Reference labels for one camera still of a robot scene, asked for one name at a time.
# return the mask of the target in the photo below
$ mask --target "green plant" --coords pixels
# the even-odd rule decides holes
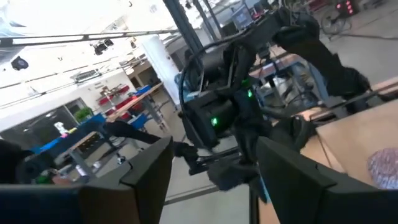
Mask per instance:
[[[82,108],[80,111],[77,111],[73,116],[75,119],[81,123],[85,119],[87,119],[87,116],[92,116],[93,115],[93,110],[89,107]]]

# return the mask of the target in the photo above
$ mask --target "concrete floor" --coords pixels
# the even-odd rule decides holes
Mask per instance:
[[[398,36],[398,1],[390,0],[387,4],[364,11],[351,19],[354,34]],[[387,80],[397,75],[398,42],[386,40],[358,39],[352,37],[334,37],[331,41],[323,39],[329,49],[338,52],[344,65],[363,72],[372,84]],[[164,99],[158,94],[155,100]],[[179,141],[184,135],[182,123],[173,112],[172,105],[165,105],[163,114],[170,126],[170,134]],[[157,129],[153,121],[146,125],[150,133],[165,136]],[[234,139],[227,139],[218,150],[235,146]],[[121,150],[127,158],[135,156],[137,151],[129,144]],[[117,167],[116,158],[112,158],[103,167],[99,175]],[[190,177],[183,159],[176,158],[172,168],[167,199],[191,194],[212,187],[206,174]],[[183,202],[166,205],[162,213],[161,224],[185,223],[249,223],[249,190],[246,186],[238,187],[228,193],[216,192]]]

